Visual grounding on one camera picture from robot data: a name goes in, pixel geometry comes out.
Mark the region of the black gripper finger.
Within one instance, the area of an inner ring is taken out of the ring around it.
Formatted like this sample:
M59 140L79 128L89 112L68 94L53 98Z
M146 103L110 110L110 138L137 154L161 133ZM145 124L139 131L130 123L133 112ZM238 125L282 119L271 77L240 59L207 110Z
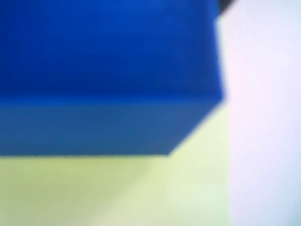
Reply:
M223 15L229 7L235 2L235 0L218 0L219 3L219 14L218 16Z

